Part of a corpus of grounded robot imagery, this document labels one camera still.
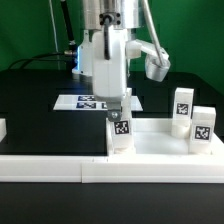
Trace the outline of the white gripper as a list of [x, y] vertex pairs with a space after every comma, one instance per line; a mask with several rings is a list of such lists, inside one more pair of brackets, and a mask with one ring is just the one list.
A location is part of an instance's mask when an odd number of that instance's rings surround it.
[[126, 31], [111, 30], [109, 35], [110, 59], [104, 57], [103, 32], [95, 32], [92, 38], [92, 85], [98, 101], [107, 102], [110, 121], [120, 121], [121, 102], [125, 96], [126, 81]]

